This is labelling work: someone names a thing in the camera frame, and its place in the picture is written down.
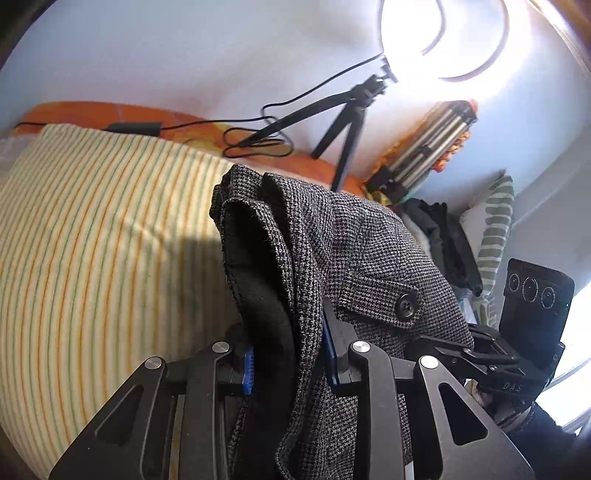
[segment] silver screw head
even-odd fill
[[[421,365],[424,368],[428,368],[429,370],[433,370],[434,368],[437,368],[439,366],[439,360],[437,360],[434,356],[431,355],[422,356],[419,359],[419,362],[421,362]]]
[[[230,345],[227,342],[216,342],[213,344],[212,350],[216,353],[226,353],[230,350]]]
[[[162,366],[162,359],[158,356],[151,356],[144,362],[144,367],[148,370],[156,370]]]
[[[365,352],[369,352],[369,343],[368,342],[364,342],[363,340],[357,340],[356,342],[353,342],[353,350],[355,350],[356,352],[359,353],[365,353]]]

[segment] black button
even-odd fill
[[[396,302],[396,316],[401,322],[408,322],[417,311],[417,301],[414,295],[405,293]]]

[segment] tweed fabric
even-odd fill
[[[276,174],[233,166],[214,190],[210,215],[224,244],[225,210],[241,204],[275,243],[297,345],[297,376],[289,427],[275,461],[284,478],[349,479],[353,475],[356,399],[336,398],[319,361],[322,299],[361,339],[393,356],[427,334],[472,346],[455,296],[399,217],[385,207]],[[395,305],[417,298],[408,322]],[[410,458],[408,425],[406,458]]]

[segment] orange blanket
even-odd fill
[[[203,120],[186,113],[172,112],[144,106],[124,105],[122,103],[103,102],[52,102],[42,103],[32,108],[23,117],[22,122],[73,124],[85,128],[103,129],[114,122],[162,122],[163,127]],[[13,135],[35,133],[41,126],[21,125],[13,130]],[[186,142],[201,150],[221,155],[226,147],[222,140],[224,124],[201,124],[175,130],[165,130],[161,138],[175,142]],[[239,131],[230,132],[228,140],[238,142],[248,134]],[[250,149],[242,149],[243,153],[251,153]],[[311,181],[329,185],[335,173],[335,167],[324,160],[314,160],[309,155],[293,152],[289,157],[272,158],[256,155],[240,162],[254,167],[268,167],[282,170]],[[344,191],[365,197],[360,182],[348,175],[343,186]]]

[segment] folded clothes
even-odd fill
[[[408,199],[403,211],[427,235],[433,262],[452,286],[458,299],[482,292],[482,278],[459,219],[445,203],[429,205]]]
[[[235,165],[210,216],[256,358],[228,446],[233,477],[352,478],[357,402],[336,398],[326,382],[322,300],[360,339],[404,358],[419,334],[472,346],[448,282],[387,208],[303,181]]]

